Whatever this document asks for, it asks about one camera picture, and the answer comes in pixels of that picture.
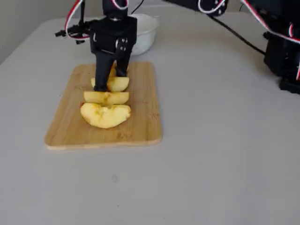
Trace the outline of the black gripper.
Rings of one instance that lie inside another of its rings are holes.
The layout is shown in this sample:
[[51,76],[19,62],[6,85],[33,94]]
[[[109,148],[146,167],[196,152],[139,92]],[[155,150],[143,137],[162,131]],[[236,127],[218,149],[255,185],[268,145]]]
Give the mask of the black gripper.
[[127,68],[137,40],[137,18],[106,16],[90,26],[90,50],[96,56],[94,91],[106,91],[107,81],[115,61],[118,77],[127,77]]

